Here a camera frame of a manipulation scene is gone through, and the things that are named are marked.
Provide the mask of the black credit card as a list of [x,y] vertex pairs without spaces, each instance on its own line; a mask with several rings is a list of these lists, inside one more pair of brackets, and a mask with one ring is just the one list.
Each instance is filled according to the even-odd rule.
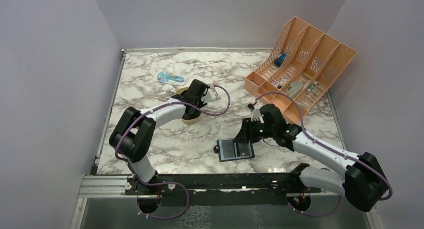
[[251,145],[239,143],[237,145],[237,155],[240,158],[251,158],[253,156]]
[[220,141],[221,158],[229,160],[236,157],[236,151],[233,139],[224,139]]

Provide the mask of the gold oval tray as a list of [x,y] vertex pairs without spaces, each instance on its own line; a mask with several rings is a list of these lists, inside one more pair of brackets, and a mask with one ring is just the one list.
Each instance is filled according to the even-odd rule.
[[[175,95],[182,95],[183,92],[187,91],[188,89],[189,89],[188,87],[180,88],[175,92]],[[181,119],[182,122],[186,125],[192,125],[192,124],[199,122],[201,120],[202,113],[198,110],[191,108],[191,107],[189,107],[188,109],[190,109],[191,114],[186,116],[186,117],[183,117]]]

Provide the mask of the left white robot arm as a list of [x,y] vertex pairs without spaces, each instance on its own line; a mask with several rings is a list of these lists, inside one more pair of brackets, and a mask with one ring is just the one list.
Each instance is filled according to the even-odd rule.
[[195,79],[187,90],[157,107],[143,110],[129,107],[124,111],[109,138],[109,145],[115,149],[117,158],[128,163],[138,176],[138,188],[144,194],[152,194],[157,189],[154,178],[157,171],[147,156],[155,130],[175,120],[199,118],[200,109],[210,102],[206,98],[214,91],[211,85]]

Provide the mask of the black card holder wallet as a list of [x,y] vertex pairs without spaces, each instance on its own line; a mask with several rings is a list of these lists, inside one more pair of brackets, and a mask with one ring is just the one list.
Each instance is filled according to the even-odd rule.
[[213,151],[218,155],[219,161],[221,163],[238,160],[249,160],[256,157],[253,145],[251,143],[239,144],[233,142],[233,139],[231,138],[217,140]]

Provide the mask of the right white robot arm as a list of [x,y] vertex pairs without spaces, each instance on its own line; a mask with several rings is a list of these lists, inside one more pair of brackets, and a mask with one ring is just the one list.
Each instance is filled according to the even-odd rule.
[[326,171],[307,166],[292,175],[288,185],[296,193],[306,188],[324,189],[343,196],[356,209],[370,212],[390,191],[387,177],[373,154],[359,155],[320,141],[301,126],[287,123],[273,104],[255,109],[253,117],[243,119],[233,141],[242,145],[269,138],[278,146],[306,155],[329,168]]

